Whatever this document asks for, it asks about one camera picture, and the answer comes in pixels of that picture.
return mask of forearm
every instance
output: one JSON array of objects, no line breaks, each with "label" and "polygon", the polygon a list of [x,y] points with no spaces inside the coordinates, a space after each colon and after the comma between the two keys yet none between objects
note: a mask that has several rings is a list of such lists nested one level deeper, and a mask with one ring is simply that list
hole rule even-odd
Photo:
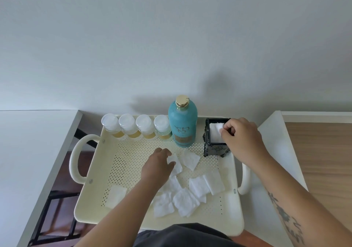
[{"label": "forearm", "polygon": [[158,188],[151,182],[138,182],[126,197],[77,243],[76,247],[132,246],[157,191]]},{"label": "forearm", "polygon": [[271,156],[252,166],[295,246],[350,246],[352,234]]}]

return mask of ornate black holder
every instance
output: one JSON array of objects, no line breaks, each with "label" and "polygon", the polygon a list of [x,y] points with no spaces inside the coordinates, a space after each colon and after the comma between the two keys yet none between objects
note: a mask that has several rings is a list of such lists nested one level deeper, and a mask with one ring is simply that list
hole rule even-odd
[{"label": "ornate black holder", "polygon": [[209,124],[211,123],[226,123],[229,118],[207,118],[205,119],[205,133],[203,134],[204,140],[204,157],[208,155],[218,155],[220,157],[225,157],[225,155],[230,151],[226,143],[213,143],[210,138]]}]

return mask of finger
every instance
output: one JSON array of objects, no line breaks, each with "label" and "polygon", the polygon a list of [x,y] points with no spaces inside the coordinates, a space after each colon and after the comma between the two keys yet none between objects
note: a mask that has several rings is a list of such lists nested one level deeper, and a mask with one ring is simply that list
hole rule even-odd
[{"label": "finger", "polygon": [[239,125],[242,125],[242,122],[238,119],[235,118],[231,118],[229,121],[227,121],[224,126],[223,129],[228,130],[231,127],[233,127],[234,129],[236,129]]},{"label": "finger", "polygon": [[176,162],[171,162],[171,163],[168,164],[169,175],[171,174],[171,172],[174,169],[175,165],[176,165]]},{"label": "finger", "polygon": [[244,117],[240,117],[238,120],[240,120],[244,124],[249,123],[249,121]]},{"label": "finger", "polygon": [[172,155],[172,153],[169,151],[169,149],[162,149],[161,151],[160,151],[160,154],[162,154],[162,155],[165,155],[165,157],[168,157],[168,156],[171,156]]},{"label": "finger", "polygon": [[256,125],[256,123],[254,123],[254,122],[249,122],[249,124],[250,124],[252,127],[258,128],[257,125]]},{"label": "finger", "polygon": [[221,138],[226,144],[230,142],[231,138],[233,138],[233,136],[231,136],[231,134],[226,129],[223,129],[223,128],[220,129],[220,133],[221,133]]},{"label": "finger", "polygon": [[159,153],[161,152],[162,148],[156,148],[153,153]]}]

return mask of forearm tattoo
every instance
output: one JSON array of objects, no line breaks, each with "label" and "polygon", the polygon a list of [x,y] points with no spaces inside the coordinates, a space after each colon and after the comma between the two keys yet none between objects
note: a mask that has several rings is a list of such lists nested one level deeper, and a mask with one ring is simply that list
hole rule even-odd
[{"label": "forearm tattoo", "polygon": [[288,233],[296,239],[297,243],[302,243],[303,245],[305,244],[303,240],[303,233],[301,230],[301,225],[298,224],[297,220],[293,216],[289,216],[284,209],[282,209],[277,203],[279,202],[272,193],[267,192],[272,204],[276,206],[277,211],[279,212],[279,215],[282,218],[282,221],[284,222],[285,228],[288,231]]}]

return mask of tray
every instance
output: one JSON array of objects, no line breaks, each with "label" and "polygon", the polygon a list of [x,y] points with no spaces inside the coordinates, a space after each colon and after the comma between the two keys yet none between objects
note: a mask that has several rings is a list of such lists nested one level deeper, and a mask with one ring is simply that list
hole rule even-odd
[{"label": "tray", "polygon": [[[141,229],[160,230],[178,223],[201,223],[217,229],[226,235],[236,236],[244,229],[239,192],[244,194],[249,189],[249,169],[243,167],[242,187],[238,189],[234,156],[228,153],[224,158],[204,154],[203,134],[205,118],[198,117],[196,141],[188,149],[201,157],[196,169],[192,172],[183,166],[183,172],[177,175],[182,187],[188,187],[188,179],[195,178],[207,171],[218,169],[226,190],[215,196],[207,195],[207,203],[201,205],[189,217],[180,217],[178,211],[162,218],[154,218],[153,207],[145,215]],[[87,177],[82,177],[77,168],[78,156],[83,145],[95,140],[95,150]],[[101,136],[87,135],[74,147],[70,158],[70,173],[73,180],[84,184],[78,198],[74,215],[77,221],[97,224],[110,209],[105,207],[111,185],[121,185],[130,191],[140,179],[140,171],[145,161],[157,148],[168,148],[172,153],[180,155],[183,148],[176,146],[174,141],[165,142],[159,138],[147,141],[141,139],[119,141],[105,129]]]}]

